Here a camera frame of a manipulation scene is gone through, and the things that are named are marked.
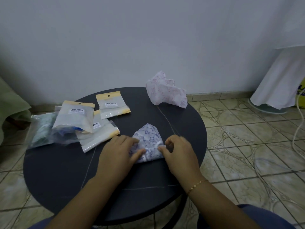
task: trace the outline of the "barcode label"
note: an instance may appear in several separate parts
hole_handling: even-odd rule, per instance
[[[95,129],[95,128],[99,128],[99,127],[101,127],[101,124],[100,123],[94,123],[93,124],[93,129]]]
[[[85,114],[85,110],[84,109],[70,109],[69,110],[69,114],[72,114],[72,113],[82,113],[82,114]]]
[[[105,106],[117,106],[117,103],[105,103]]]

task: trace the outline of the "white wall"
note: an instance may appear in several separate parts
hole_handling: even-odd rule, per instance
[[[254,90],[292,0],[1,0],[0,72],[32,105],[145,86]]]

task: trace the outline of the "round black table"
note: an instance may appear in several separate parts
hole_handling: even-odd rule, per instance
[[[146,123],[158,128],[165,140],[172,134],[185,137],[193,146],[199,164],[206,147],[207,132],[196,110],[162,103],[151,103],[146,88],[116,88],[77,100],[94,103],[96,94],[121,91],[131,113],[112,117],[121,134],[133,136]],[[106,142],[84,153],[79,143],[51,144],[29,149],[24,158],[24,178],[30,193],[45,208],[57,214],[94,177],[99,155]],[[171,203],[183,193],[164,159],[135,164],[112,194],[94,225],[114,225],[146,217]]]

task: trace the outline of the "person's left hand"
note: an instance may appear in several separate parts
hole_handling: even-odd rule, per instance
[[[113,137],[101,152],[94,179],[105,181],[116,188],[133,164],[146,152],[145,149],[140,149],[132,157],[129,156],[132,145],[138,142],[138,139],[125,135]]]

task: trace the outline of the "hand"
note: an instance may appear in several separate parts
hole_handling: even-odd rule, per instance
[[[129,156],[132,145],[138,142],[138,139],[125,135],[113,137],[99,156],[94,179],[106,181],[116,188],[127,176],[133,164],[146,152],[145,149],[140,149],[132,157]]]
[[[158,147],[158,150],[163,154],[170,172],[177,178],[185,192],[188,192],[199,181],[205,180],[190,142],[184,137],[172,135],[165,141],[165,144],[173,147],[172,153],[164,146]]]

